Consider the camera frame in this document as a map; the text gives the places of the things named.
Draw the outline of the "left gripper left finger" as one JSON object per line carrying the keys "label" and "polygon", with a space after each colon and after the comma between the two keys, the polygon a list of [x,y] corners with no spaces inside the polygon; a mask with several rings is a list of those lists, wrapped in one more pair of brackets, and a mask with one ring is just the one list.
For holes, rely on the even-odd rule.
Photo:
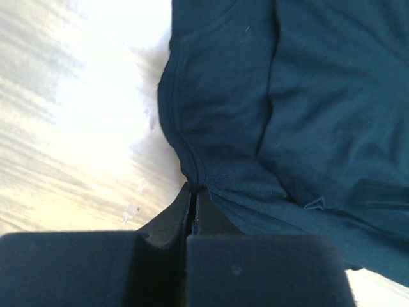
{"label": "left gripper left finger", "polygon": [[178,306],[191,194],[136,231],[1,237],[2,306]]}

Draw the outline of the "black t shirt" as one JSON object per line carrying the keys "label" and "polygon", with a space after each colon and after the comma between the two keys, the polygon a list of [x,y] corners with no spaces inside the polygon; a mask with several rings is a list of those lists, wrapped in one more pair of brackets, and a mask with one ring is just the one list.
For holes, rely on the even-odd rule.
{"label": "black t shirt", "polygon": [[173,1],[160,124],[245,233],[408,284],[408,2]]}

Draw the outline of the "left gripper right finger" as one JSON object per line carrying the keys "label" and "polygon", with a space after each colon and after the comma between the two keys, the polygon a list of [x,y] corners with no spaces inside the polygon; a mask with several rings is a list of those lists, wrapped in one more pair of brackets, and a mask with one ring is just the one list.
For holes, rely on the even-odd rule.
{"label": "left gripper right finger", "polygon": [[196,196],[186,240],[187,306],[354,306],[343,261],[327,240],[244,235]]}

